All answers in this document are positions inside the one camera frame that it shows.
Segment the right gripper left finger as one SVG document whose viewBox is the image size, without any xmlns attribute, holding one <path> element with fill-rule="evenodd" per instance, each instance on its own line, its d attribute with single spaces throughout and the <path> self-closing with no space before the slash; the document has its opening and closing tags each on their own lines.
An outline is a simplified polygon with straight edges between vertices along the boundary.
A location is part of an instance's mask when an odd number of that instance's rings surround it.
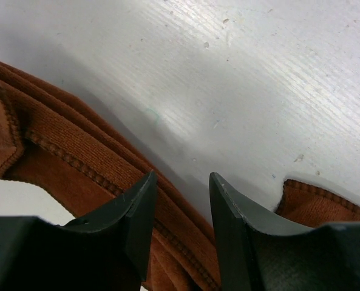
<svg viewBox="0 0 360 291">
<path fill-rule="evenodd" d="M 139 290 L 148 274 L 157 177 L 60 226 L 0 216 L 0 290 Z"/>
</svg>

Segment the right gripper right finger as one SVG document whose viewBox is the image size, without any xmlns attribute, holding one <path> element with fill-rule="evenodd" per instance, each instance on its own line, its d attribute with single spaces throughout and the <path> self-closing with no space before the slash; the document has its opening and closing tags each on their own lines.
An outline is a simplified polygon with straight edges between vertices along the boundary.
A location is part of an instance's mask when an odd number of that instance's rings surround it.
<svg viewBox="0 0 360 291">
<path fill-rule="evenodd" d="M 360 222 L 292 222 L 218 173 L 209 197 L 223 290 L 360 290 Z"/>
</svg>

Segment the brown towel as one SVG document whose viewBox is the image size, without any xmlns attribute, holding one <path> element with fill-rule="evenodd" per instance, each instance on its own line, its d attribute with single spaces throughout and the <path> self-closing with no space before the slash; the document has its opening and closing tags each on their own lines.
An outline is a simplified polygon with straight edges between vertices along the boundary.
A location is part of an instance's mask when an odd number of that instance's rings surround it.
<svg viewBox="0 0 360 291">
<path fill-rule="evenodd" d="M 0 62 L 0 178 L 33 184 L 79 218 L 120 196 L 148 173 L 157 198 L 148 290 L 223 290 L 213 222 L 125 138 L 77 97 Z M 284 182 L 271 211 L 307 227 L 360 222 L 360 208 L 327 190 Z"/>
</svg>

